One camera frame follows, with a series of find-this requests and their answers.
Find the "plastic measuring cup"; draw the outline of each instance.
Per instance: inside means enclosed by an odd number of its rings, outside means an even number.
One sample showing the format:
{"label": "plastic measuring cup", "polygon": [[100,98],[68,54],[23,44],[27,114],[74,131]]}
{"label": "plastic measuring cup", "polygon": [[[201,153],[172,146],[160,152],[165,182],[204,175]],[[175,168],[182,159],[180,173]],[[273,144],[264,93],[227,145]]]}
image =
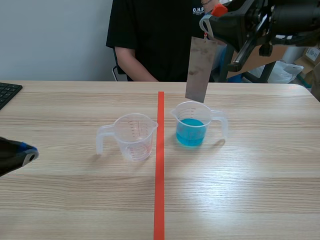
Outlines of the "plastic measuring cup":
{"label": "plastic measuring cup", "polygon": [[152,135],[158,123],[146,115],[124,115],[112,125],[102,126],[96,135],[96,153],[102,154],[104,137],[114,137],[123,156],[132,161],[143,161],[151,154]]}
{"label": "plastic measuring cup", "polygon": [[220,121],[222,137],[228,137],[228,120],[221,111],[211,110],[206,105],[186,101],[179,104],[171,114],[176,118],[176,138],[187,146],[202,144],[211,121]]}

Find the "wooden table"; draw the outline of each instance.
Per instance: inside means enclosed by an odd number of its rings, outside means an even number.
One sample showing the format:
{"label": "wooden table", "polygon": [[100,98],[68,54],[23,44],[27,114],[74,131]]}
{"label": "wooden table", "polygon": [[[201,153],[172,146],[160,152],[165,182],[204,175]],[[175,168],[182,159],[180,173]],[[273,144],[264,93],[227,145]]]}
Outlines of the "wooden table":
{"label": "wooden table", "polygon": [[96,156],[99,126],[128,113],[157,119],[165,92],[166,240],[319,240],[320,104],[291,84],[212,83],[205,103],[226,112],[183,148],[170,115],[185,83],[15,81],[0,135],[39,149],[0,178],[1,240],[152,240],[155,146],[128,162],[114,139]]}

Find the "black t-shirt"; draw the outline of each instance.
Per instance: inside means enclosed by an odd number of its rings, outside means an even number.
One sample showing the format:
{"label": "black t-shirt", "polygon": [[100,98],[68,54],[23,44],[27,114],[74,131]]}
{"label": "black t-shirt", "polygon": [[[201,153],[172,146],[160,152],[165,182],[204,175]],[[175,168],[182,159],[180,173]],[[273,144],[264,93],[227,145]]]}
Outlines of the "black t-shirt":
{"label": "black t-shirt", "polygon": [[185,82],[191,37],[203,38],[201,0],[113,0],[106,45],[135,49],[160,82]]}

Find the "blue liquid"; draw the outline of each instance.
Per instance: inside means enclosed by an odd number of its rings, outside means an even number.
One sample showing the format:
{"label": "blue liquid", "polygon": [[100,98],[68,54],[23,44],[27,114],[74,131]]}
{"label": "blue liquid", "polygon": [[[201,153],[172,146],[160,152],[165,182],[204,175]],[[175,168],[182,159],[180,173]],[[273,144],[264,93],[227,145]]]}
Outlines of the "blue liquid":
{"label": "blue liquid", "polygon": [[186,146],[198,146],[202,144],[206,135],[206,127],[204,124],[193,118],[186,118],[181,120],[186,126],[180,122],[176,126],[176,138],[180,143]]}

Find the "black keyboard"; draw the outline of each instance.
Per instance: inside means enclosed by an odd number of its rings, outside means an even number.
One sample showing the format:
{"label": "black keyboard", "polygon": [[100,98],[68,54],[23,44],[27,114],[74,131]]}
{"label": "black keyboard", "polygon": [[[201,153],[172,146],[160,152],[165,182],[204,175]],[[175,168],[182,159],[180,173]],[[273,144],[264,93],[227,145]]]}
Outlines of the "black keyboard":
{"label": "black keyboard", "polygon": [[0,82],[0,110],[22,89],[21,85]]}

